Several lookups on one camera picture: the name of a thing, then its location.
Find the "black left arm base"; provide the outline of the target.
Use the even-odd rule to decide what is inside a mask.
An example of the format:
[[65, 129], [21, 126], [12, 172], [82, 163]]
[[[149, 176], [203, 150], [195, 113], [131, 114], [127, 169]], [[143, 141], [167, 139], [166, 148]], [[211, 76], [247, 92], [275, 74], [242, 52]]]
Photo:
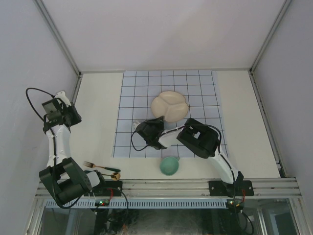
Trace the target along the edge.
[[105, 181], [101, 182], [97, 186], [92, 188], [92, 195], [96, 197], [109, 197], [111, 192], [113, 196], [121, 196], [121, 190], [123, 189], [122, 181]]

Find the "gold fork green handle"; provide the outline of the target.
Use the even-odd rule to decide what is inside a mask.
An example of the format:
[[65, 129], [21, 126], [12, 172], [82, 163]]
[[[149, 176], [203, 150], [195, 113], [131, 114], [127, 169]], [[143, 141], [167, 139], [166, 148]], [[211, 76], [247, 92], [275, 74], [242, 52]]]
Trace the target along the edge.
[[86, 161], [83, 162], [83, 165], [86, 167], [89, 167], [89, 168], [101, 168], [101, 169], [112, 171], [112, 172], [118, 172], [118, 173], [121, 172], [121, 170], [117, 169], [117, 168], [99, 166], [99, 165], [96, 165], [94, 163], [86, 162]]

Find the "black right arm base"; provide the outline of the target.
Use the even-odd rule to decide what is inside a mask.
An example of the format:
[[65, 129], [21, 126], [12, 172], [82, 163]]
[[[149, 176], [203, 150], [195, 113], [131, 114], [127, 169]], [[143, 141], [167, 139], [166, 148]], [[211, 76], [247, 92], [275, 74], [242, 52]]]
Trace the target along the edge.
[[228, 196], [233, 197], [234, 193], [236, 196], [254, 196], [254, 190], [252, 182], [243, 180], [241, 183], [227, 184], [222, 180], [214, 180], [208, 182], [210, 196]]

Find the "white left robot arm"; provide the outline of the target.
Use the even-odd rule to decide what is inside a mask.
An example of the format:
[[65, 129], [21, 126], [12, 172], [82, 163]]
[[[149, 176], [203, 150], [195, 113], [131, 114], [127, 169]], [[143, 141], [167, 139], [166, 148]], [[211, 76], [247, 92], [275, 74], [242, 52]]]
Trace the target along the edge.
[[107, 183], [102, 174], [98, 170], [86, 173], [71, 156], [70, 128], [82, 121], [74, 104], [57, 94], [42, 106], [46, 111], [43, 131], [49, 140], [49, 158], [39, 177], [56, 204], [69, 209], [84, 194], [105, 194]]

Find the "cream divided plate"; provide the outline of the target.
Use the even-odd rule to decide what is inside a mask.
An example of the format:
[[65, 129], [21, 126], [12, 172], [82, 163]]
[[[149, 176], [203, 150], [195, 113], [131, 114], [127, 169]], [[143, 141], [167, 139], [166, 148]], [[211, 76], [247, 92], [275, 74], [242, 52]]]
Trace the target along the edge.
[[188, 105], [185, 97], [180, 93], [165, 91], [154, 98], [151, 110], [156, 118], [164, 116], [166, 122], [178, 122], [186, 117]]

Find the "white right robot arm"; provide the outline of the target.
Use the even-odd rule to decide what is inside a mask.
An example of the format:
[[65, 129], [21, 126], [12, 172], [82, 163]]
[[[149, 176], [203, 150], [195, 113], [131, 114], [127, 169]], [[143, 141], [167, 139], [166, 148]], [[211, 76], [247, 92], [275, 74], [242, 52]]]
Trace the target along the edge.
[[193, 118], [171, 130], [164, 129], [164, 124], [164, 116], [133, 122], [134, 132], [144, 139], [147, 147], [163, 150], [181, 143], [194, 155], [211, 161], [228, 194], [236, 195], [242, 190], [244, 176], [224, 154], [221, 145], [222, 133], [217, 127], [203, 124]]

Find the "gold spoon green handle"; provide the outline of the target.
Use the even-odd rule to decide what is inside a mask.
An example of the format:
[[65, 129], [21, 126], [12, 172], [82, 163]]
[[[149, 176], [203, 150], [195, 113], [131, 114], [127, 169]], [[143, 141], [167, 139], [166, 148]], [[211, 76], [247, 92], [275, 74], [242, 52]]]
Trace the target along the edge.
[[103, 175], [103, 176], [110, 176], [110, 178], [111, 178], [113, 181], [119, 181], [119, 180], [120, 180], [120, 177], [121, 177], [121, 175], [120, 175], [119, 172], [114, 172], [114, 173], [112, 173], [111, 175], [103, 174], [103, 173], [102, 173], [102, 175]]

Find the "white black-grid tablecloth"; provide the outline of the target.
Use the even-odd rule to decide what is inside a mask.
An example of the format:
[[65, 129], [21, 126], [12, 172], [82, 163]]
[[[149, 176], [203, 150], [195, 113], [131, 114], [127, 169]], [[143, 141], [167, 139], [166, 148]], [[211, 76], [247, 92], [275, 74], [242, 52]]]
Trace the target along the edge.
[[183, 126], [188, 118], [216, 127], [221, 147], [228, 154], [220, 87], [211, 70], [125, 71], [112, 157], [194, 158], [180, 142], [156, 150], [135, 132], [137, 124], [159, 116], [165, 118], [165, 130]]

